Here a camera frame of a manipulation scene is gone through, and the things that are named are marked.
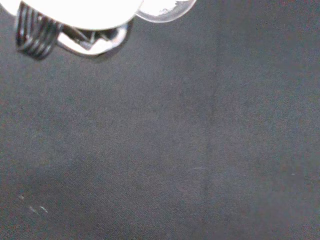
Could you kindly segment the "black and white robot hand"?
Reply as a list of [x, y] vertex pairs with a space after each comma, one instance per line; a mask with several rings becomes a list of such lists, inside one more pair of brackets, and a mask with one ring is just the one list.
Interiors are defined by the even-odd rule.
[[15, 18], [15, 46], [43, 60], [59, 46], [87, 58], [108, 58], [127, 42], [141, 0], [2, 0]]

